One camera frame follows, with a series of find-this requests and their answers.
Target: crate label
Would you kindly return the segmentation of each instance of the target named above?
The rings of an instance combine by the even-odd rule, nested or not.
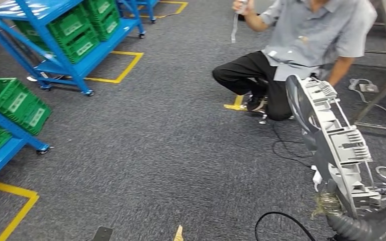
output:
[[[110,3],[109,2],[103,3],[103,5],[101,5],[99,7],[99,14],[104,13],[109,7],[110,7]]]
[[[74,31],[78,30],[80,27],[82,27],[82,23],[81,22],[76,22],[76,23],[72,24],[72,26],[70,26],[69,28],[65,29],[64,30],[64,34],[66,36],[68,36],[71,33],[73,33]]]
[[[32,127],[36,126],[44,113],[45,109],[39,108],[35,116],[33,116],[32,120],[29,122],[29,125]]]
[[[8,110],[11,111],[11,113],[16,112],[16,110],[20,107],[20,105],[23,103],[26,97],[27,97],[26,93],[20,93],[19,96],[17,96],[14,102],[10,105]]]
[[[78,56],[81,56],[86,51],[88,51],[88,49],[90,49],[92,46],[94,46],[94,44],[92,44],[91,42],[88,42],[82,48],[80,48],[78,51],[76,51],[76,54],[78,54]]]
[[[116,26],[118,25],[118,23],[116,21],[114,21],[112,24],[110,24],[110,26],[107,27],[107,33],[111,33],[115,28]]]
[[[39,36],[38,32],[36,32],[35,30],[27,30],[27,35],[30,35],[30,36]]]

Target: black pants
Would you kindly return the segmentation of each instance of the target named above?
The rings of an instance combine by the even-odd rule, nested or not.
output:
[[[259,51],[218,66],[212,71],[212,75],[218,83],[237,95],[249,92],[263,96],[266,94],[266,114],[270,119],[282,121],[291,117],[292,112],[286,96],[285,82],[274,81],[275,72],[276,67],[271,66]]]

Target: wire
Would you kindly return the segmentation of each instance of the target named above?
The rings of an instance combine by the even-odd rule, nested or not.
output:
[[[285,156],[282,156],[281,154],[277,153],[276,152],[276,144],[277,143],[282,143],[284,148],[288,151],[289,154],[295,156],[295,157],[298,157],[298,158],[308,158],[308,157],[312,157],[313,155],[310,155],[310,156],[301,156],[301,155],[298,155],[292,151],[290,151],[288,149],[288,147],[286,146],[286,143],[296,143],[296,144],[304,144],[303,142],[295,142],[295,141],[284,141],[282,140],[282,138],[280,137],[279,133],[277,133],[276,131],[276,128],[275,128],[275,124],[272,125],[272,129],[273,129],[273,132],[276,134],[277,138],[279,139],[278,141],[275,141],[273,142],[272,146],[271,146],[271,150],[273,151],[273,154],[275,154],[276,156],[278,157],[281,157],[281,158],[284,158],[284,159],[287,159],[287,160],[291,160],[291,161],[295,161],[295,162],[298,162],[300,163],[301,165],[307,167],[308,169],[311,169],[311,165],[307,165],[305,164],[304,162],[300,161],[300,160],[297,160],[297,159],[294,159],[294,158],[290,158],[290,157],[285,157]]]
[[[355,88],[356,88],[356,85],[357,85],[357,84],[359,83],[359,81],[361,81],[361,80],[366,81],[366,82],[368,82],[369,84],[373,84],[372,81],[370,81],[370,80],[368,80],[368,79],[350,79],[350,86],[349,86],[348,89],[353,90],[353,91],[356,91],[357,93],[359,93],[360,98],[362,99],[362,101],[363,101],[364,103],[368,104],[369,101],[367,101],[367,100],[365,99],[365,96],[363,95],[363,93],[360,92],[360,91],[358,91],[357,89],[355,89]],[[382,107],[382,106],[379,105],[379,104],[376,104],[375,106],[377,106],[378,108],[381,108],[382,110],[386,111],[386,108]]]
[[[309,237],[309,239],[311,241],[316,241],[316,239],[312,236],[312,234],[306,229],[306,227],[304,227],[304,225],[302,225],[298,220],[296,220],[295,218],[293,218],[292,216],[289,216],[288,214],[286,213],[283,213],[283,212],[268,212],[268,213],[265,213],[264,215],[262,215],[257,223],[255,224],[255,239],[256,241],[260,241],[260,239],[258,238],[258,225],[259,223],[261,222],[261,220],[266,217],[267,215],[270,215],[270,214],[277,214],[277,215],[282,215],[282,216],[285,216],[287,218],[289,218],[290,220],[294,221],[298,226],[300,226],[300,228],[304,231],[304,233]]]
[[[288,149],[288,147],[286,146],[285,143],[298,143],[298,144],[303,144],[304,142],[284,141],[284,140],[282,140],[282,138],[280,137],[279,133],[277,133],[277,131],[276,131],[276,124],[273,124],[273,125],[272,125],[272,129],[273,129],[273,132],[276,134],[277,138],[280,140],[280,142],[283,143],[283,146],[285,147],[285,149],[287,150],[287,152],[289,152],[291,155],[296,156],[296,157],[299,157],[299,158],[308,158],[308,157],[312,157],[312,156],[313,156],[313,155],[301,156],[301,155],[295,154],[294,152],[291,152],[291,151]]]
[[[291,161],[298,162],[298,163],[300,163],[301,165],[307,167],[308,169],[311,169],[311,167],[312,167],[311,165],[307,165],[307,164],[305,164],[304,162],[302,162],[302,161],[300,161],[300,160],[297,160],[297,159],[294,159],[294,158],[284,157],[284,156],[282,156],[281,154],[277,153],[276,150],[275,150],[276,144],[277,144],[277,143],[284,143],[284,142],[289,142],[289,143],[301,143],[301,144],[302,144],[302,142],[276,141],[276,142],[274,142],[273,145],[271,146],[271,150],[273,151],[273,153],[274,153],[276,156],[278,156],[278,157],[282,157],[282,158],[287,159],[287,160],[291,160]]]
[[[157,19],[162,19],[162,18],[166,18],[166,17],[169,17],[169,16],[173,16],[173,15],[178,15],[180,13],[173,13],[173,14],[167,14],[167,15],[163,15],[163,16],[157,16],[156,18]]]

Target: hand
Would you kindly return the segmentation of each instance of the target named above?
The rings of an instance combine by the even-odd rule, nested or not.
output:
[[[238,11],[238,10],[240,10],[242,8],[242,6],[243,6],[243,2],[242,1],[234,0],[233,1],[232,9],[234,11]],[[255,8],[254,7],[254,0],[249,0],[248,6],[246,6],[245,11],[243,11],[243,13],[241,13],[241,15],[246,16],[246,15],[249,15],[249,14],[253,13],[255,11],[254,8]]]

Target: gray plastic part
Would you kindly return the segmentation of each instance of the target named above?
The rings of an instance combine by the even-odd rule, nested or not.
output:
[[[360,174],[359,165],[372,161],[369,149],[360,131],[349,124],[336,90],[326,81],[301,80],[296,75],[287,78],[286,89],[323,181],[333,179],[337,183],[337,195],[350,216],[357,218],[357,209],[379,208],[381,195],[366,187]],[[331,110],[333,105],[339,108],[344,125]]]

